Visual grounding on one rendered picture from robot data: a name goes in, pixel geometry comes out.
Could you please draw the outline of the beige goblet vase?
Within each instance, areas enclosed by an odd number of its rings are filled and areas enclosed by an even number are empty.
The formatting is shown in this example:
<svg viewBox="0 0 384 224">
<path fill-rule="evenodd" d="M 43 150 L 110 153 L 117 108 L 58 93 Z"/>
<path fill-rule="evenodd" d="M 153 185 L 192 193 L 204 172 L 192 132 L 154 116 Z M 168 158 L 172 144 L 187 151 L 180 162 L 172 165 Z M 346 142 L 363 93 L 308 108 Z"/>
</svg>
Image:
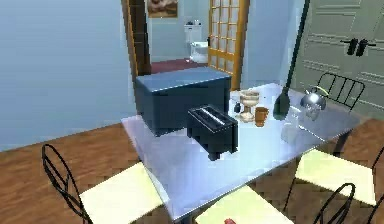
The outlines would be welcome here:
<svg viewBox="0 0 384 224">
<path fill-rule="evenodd" d="M 249 123 L 254 120 L 251 108 L 259 103 L 259 92 L 256 90 L 241 90 L 239 92 L 240 103 L 244 106 L 244 110 L 238 115 L 238 118 Z"/>
</svg>

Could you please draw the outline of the grey-green panelled double door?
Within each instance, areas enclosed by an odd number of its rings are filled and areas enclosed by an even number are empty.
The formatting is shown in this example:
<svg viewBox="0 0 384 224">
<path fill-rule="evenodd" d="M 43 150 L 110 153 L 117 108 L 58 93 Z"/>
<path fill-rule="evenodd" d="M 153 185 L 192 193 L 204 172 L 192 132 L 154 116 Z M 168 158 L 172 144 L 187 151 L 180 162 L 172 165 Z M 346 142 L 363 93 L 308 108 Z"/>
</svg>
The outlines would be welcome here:
<svg viewBox="0 0 384 224">
<path fill-rule="evenodd" d="M 342 40 L 352 38 L 375 43 L 364 55 L 347 54 Z M 292 87 L 302 91 L 317 85 L 325 72 L 356 79 L 365 90 L 354 111 L 384 120 L 384 0 L 310 0 L 292 78 Z"/>
</svg>

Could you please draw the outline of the brown cup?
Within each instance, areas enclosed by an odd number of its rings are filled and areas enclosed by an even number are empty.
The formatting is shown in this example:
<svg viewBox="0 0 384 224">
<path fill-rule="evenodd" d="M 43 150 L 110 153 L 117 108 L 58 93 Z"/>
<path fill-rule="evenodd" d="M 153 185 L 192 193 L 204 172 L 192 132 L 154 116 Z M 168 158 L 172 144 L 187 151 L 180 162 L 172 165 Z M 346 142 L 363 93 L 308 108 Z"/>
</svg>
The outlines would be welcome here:
<svg viewBox="0 0 384 224">
<path fill-rule="evenodd" d="M 263 127 L 268 117 L 269 109 L 266 107 L 255 108 L 255 125 L 257 127 Z"/>
</svg>

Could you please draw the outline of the clear glass jar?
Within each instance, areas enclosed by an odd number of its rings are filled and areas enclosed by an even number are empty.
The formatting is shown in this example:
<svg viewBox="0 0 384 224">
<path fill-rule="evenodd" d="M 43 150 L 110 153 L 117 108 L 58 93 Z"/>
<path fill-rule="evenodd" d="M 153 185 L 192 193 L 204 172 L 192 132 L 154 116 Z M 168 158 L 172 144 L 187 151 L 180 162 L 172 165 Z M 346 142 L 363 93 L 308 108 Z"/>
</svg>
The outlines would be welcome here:
<svg viewBox="0 0 384 224">
<path fill-rule="evenodd" d="M 292 113 L 286 117 L 283 124 L 281 139 L 288 144 L 294 144 L 299 135 L 299 125 L 302 123 L 302 116 L 300 113 Z"/>
</svg>

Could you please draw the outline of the framed wall picture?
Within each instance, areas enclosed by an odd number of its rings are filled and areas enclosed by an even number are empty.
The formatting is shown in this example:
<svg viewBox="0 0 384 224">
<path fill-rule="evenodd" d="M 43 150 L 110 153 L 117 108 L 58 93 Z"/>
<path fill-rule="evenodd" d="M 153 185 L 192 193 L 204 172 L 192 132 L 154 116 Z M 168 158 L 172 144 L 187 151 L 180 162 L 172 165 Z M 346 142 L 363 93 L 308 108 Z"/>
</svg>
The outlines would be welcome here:
<svg viewBox="0 0 384 224">
<path fill-rule="evenodd" d="M 149 18 L 176 18 L 178 0 L 147 0 Z"/>
</svg>

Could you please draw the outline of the white toilet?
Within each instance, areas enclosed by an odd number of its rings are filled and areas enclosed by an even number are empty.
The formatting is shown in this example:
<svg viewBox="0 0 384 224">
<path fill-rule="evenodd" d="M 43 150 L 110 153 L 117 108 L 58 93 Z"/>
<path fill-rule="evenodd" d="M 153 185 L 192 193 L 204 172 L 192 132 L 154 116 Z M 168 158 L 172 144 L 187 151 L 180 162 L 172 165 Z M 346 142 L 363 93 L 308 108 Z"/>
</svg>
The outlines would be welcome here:
<svg viewBox="0 0 384 224">
<path fill-rule="evenodd" d="M 208 62 L 208 42 L 203 39 L 202 25 L 198 20 L 189 21 L 184 26 L 186 40 L 190 48 L 190 59 L 204 64 Z"/>
</svg>

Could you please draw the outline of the dark blue box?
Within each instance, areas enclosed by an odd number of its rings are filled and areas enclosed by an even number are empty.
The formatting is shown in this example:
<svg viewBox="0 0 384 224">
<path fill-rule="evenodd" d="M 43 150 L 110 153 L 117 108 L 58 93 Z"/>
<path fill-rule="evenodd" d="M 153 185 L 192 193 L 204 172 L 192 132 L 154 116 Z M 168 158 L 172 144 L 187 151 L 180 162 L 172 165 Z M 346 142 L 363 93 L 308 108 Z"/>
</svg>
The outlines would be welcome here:
<svg viewBox="0 0 384 224">
<path fill-rule="evenodd" d="M 159 137 L 187 126 L 188 110 L 211 104 L 229 110 L 231 76 L 197 67 L 139 76 L 135 80 L 138 114 Z"/>
</svg>

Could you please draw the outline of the black toaster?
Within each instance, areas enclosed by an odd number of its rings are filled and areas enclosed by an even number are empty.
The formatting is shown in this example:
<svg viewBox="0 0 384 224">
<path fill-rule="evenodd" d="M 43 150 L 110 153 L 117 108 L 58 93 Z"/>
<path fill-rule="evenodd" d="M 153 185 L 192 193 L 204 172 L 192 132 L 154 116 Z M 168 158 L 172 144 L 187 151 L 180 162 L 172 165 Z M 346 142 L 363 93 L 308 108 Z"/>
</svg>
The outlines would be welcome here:
<svg viewBox="0 0 384 224">
<path fill-rule="evenodd" d="M 197 141 L 215 161 L 238 147 L 238 121 L 212 105 L 193 108 L 187 115 L 187 136 Z"/>
</svg>

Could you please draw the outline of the brown wooden door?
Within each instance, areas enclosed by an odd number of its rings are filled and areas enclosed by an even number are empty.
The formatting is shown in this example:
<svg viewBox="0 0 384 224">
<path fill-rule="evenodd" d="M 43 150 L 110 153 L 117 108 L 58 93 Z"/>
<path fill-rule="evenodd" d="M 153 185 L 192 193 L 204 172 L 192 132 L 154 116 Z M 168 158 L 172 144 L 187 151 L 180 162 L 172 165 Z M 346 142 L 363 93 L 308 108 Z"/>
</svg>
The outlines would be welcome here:
<svg viewBox="0 0 384 224">
<path fill-rule="evenodd" d="M 121 0 L 132 80 L 151 73 L 145 0 Z"/>
</svg>

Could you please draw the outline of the silver kettle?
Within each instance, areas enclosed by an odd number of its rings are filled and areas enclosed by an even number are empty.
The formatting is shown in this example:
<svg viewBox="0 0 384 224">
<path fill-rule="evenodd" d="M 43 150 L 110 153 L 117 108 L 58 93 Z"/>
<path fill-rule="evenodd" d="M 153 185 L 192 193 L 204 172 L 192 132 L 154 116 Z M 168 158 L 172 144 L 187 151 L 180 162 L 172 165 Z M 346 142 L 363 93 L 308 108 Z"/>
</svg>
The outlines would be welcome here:
<svg viewBox="0 0 384 224">
<path fill-rule="evenodd" d="M 328 96 L 329 93 L 324 88 L 311 85 L 310 89 L 305 90 L 300 105 L 305 108 L 317 106 L 324 110 L 326 108 L 326 97 Z"/>
</svg>

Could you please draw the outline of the glass dining table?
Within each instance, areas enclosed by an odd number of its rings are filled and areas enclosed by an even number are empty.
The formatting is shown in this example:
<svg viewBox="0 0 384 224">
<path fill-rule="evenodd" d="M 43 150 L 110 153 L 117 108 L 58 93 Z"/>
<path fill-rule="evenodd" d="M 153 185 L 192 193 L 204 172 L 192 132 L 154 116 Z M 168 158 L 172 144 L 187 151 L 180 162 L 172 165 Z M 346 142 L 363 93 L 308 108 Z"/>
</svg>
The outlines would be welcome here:
<svg viewBox="0 0 384 224">
<path fill-rule="evenodd" d="M 324 140 L 352 130 L 360 118 L 329 103 L 316 120 L 302 120 L 303 127 L 294 144 L 281 139 L 284 123 L 271 115 L 263 127 L 239 121 L 237 151 L 224 152 L 211 161 L 206 150 L 187 136 L 187 126 L 156 137 L 139 114 L 122 120 L 174 221 L 301 156 Z"/>
</svg>

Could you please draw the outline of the yellow glazed room door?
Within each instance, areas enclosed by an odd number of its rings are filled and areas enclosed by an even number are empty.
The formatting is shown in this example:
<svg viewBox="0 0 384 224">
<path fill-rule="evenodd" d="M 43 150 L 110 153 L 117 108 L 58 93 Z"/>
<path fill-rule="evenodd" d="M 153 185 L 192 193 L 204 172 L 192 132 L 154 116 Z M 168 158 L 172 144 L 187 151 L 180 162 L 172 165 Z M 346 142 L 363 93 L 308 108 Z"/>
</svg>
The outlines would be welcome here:
<svg viewBox="0 0 384 224">
<path fill-rule="evenodd" d="M 208 66 L 231 76 L 239 90 L 250 0 L 210 0 Z"/>
</svg>

